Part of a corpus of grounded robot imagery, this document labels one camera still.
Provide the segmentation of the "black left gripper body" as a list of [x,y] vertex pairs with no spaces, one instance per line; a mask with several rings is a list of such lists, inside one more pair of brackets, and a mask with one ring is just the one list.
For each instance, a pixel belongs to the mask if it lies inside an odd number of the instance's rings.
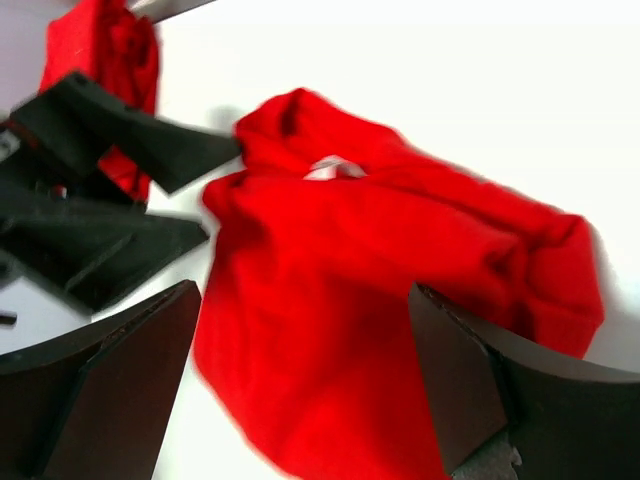
[[47,154],[8,119],[1,122],[1,179],[54,199],[68,197],[65,181]]

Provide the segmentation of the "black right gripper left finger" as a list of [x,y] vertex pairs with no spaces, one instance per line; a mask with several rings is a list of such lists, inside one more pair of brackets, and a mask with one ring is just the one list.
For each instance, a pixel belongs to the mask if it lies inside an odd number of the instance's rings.
[[4,479],[149,479],[201,305],[186,280],[1,357]]

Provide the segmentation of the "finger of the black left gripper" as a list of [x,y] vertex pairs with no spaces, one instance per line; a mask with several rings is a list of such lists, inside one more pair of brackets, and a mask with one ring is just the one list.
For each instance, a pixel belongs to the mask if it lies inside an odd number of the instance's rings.
[[1,285],[25,277],[84,313],[104,310],[208,240],[194,219],[1,187]]
[[10,121],[53,156],[53,169],[79,183],[117,148],[171,194],[237,158],[228,135],[160,120],[108,93],[79,71],[11,111]]

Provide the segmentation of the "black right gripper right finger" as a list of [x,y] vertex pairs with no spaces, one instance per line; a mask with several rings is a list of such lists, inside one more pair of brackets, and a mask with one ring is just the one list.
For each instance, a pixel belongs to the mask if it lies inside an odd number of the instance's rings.
[[638,374],[553,351],[420,285],[408,306],[450,478],[638,478]]

